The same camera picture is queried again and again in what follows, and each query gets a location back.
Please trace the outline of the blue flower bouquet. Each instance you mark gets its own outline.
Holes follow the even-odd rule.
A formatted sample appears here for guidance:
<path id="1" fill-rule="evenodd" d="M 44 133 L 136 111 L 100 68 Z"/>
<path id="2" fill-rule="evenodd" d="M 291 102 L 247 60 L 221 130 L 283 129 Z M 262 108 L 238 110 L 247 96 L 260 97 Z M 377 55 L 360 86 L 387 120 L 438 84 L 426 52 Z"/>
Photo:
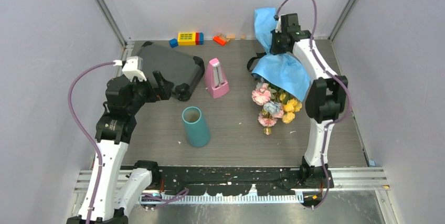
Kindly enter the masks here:
<path id="1" fill-rule="evenodd" d="M 267 54 L 254 62 L 251 74 L 257 84 L 251 99 L 261 107 L 258 122 L 265 135 L 270 135 L 278 122 L 289 124 L 295 119 L 309 88 L 309 76 L 296 57 L 270 53 L 271 31 L 277 24 L 275 13 L 275 8 L 266 7 L 256 9 L 253 16 L 256 40 Z"/>

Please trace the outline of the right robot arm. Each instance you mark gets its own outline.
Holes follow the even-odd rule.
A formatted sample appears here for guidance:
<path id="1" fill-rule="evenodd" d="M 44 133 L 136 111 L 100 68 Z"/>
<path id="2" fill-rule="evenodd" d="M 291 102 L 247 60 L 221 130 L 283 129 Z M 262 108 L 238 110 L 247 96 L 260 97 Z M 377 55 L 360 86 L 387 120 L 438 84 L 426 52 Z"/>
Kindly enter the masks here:
<path id="1" fill-rule="evenodd" d="M 305 187 L 328 190 L 331 179 L 327 150 L 333 126 L 346 106 L 348 80 L 327 65 L 307 31 L 285 33 L 274 29 L 271 34 L 271 53 L 292 53 L 310 78 L 304 101 L 305 111 L 311 120 L 309 142 L 302 158 L 298 182 Z"/>

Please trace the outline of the black ribbon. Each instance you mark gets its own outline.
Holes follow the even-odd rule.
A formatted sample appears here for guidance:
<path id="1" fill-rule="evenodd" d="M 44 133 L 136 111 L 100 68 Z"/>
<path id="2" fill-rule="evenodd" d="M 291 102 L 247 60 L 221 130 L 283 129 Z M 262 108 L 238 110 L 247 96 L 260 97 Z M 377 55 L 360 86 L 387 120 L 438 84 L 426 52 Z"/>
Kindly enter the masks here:
<path id="1" fill-rule="evenodd" d="M 249 72 L 251 72 L 251 71 L 253 70 L 253 68 L 252 68 L 253 63 L 254 63 L 256 60 L 259 60 L 259 59 L 261 59 L 262 57 L 264 57 L 266 54 L 267 54 L 266 52 L 257 52 L 255 57 L 252 57 L 252 58 L 250 58 L 250 59 L 248 60 L 248 62 L 247 62 L 247 64 L 246 64 L 246 68 L 247 68 L 247 70 L 248 70 Z"/>

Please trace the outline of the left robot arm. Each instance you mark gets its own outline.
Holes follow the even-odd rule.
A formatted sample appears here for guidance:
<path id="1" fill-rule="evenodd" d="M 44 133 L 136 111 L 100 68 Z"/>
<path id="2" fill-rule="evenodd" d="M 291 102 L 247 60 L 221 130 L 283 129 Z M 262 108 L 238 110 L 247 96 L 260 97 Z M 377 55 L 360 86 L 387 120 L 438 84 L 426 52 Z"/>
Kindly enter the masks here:
<path id="1" fill-rule="evenodd" d="M 157 162 L 138 161 L 130 178 L 117 188 L 120 168 L 131 135 L 135 115 L 146 103 L 168 100 L 174 84 L 154 71 L 156 85 L 148 80 L 129 80 L 125 75 L 111 79 L 105 91 L 104 113 L 92 139 L 96 151 L 92 176 L 79 213 L 67 223 L 128 223 L 129 213 L 143 190 L 156 189 L 161 182 Z"/>

